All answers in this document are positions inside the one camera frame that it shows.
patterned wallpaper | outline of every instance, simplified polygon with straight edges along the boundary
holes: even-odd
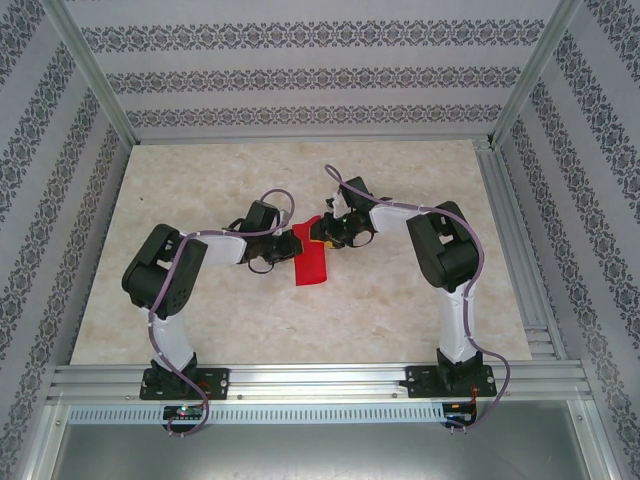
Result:
[[[141,139],[488,134],[556,4],[67,2]]]
[[[0,479],[68,363],[125,151],[41,6],[0,2]]]
[[[640,478],[640,15],[586,1],[502,146],[556,321]]]

black plastic bracket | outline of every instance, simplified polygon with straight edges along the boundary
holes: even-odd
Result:
[[[229,391],[228,368],[198,367],[194,358],[183,370],[191,381],[207,394],[209,400],[226,400]],[[141,400],[201,400],[200,395],[172,372],[151,361],[142,375]]]
[[[406,387],[409,398],[495,397],[497,392],[493,369],[482,364],[482,354],[464,363],[452,364],[438,349],[438,365],[414,365],[405,369],[407,379],[399,382]]]

marble tabletop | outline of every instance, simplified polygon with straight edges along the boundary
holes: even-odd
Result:
[[[435,206],[453,200],[478,232],[486,267],[476,338],[511,360],[531,359],[470,141],[137,146],[133,149],[75,347],[73,364],[146,364],[145,319],[122,290],[127,265],[153,227],[220,228],[267,190],[296,199],[293,223],[326,210],[337,188],[324,172],[362,176],[377,196]],[[286,207],[284,196],[269,199]],[[431,362],[440,335],[435,290],[410,240],[378,235],[327,251],[328,280],[296,287],[293,262],[268,275],[246,265],[201,270],[187,306],[200,363]]]

red cloth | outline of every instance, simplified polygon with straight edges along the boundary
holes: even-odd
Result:
[[[317,215],[306,223],[293,226],[293,234],[302,242],[303,252],[294,257],[296,267],[296,286],[315,285],[327,280],[327,262],[324,255],[324,243],[312,242],[311,225],[321,217]]]

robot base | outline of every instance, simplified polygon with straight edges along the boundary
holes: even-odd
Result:
[[[226,400],[229,390],[228,368],[198,368],[195,353],[182,374],[198,385],[209,400]],[[141,400],[201,400],[200,395],[175,374],[151,361],[142,376]]]
[[[493,370],[482,364],[482,353],[465,362],[452,363],[440,349],[437,365],[415,365],[405,369],[409,398],[460,398],[471,397],[473,389],[477,397],[497,395]]]

